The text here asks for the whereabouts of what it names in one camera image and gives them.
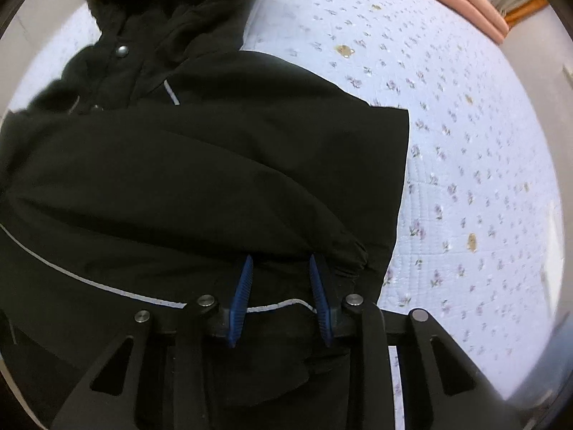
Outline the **black padded jacket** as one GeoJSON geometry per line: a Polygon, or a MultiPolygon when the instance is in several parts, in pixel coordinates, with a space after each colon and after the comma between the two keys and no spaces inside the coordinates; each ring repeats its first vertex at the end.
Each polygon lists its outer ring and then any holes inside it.
{"type": "Polygon", "coordinates": [[[243,48],[256,0],[87,0],[99,40],[1,128],[1,349],[45,426],[73,391],[170,429],[342,429],[350,343],[319,331],[310,257],[378,300],[405,111],[243,48]],[[217,281],[248,255],[234,348],[217,281]]]}

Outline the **floral quilted bed cover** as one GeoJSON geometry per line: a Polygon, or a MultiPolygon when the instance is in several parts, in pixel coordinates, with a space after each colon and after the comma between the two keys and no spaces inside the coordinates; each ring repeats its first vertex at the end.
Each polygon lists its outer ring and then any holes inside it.
{"type": "MultiPolygon", "coordinates": [[[[87,0],[1,7],[1,128],[101,35],[87,0]]],[[[403,110],[409,142],[396,239],[379,298],[345,296],[351,372],[342,429],[564,427],[567,325],[548,316],[545,211],[561,207],[543,129],[513,67],[437,0],[256,0],[243,48],[276,56],[373,107],[403,110]]],[[[140,429],[142,360],[117,400],[73,391],[45,426],[1,350],[6,429],[140,429]]]]}

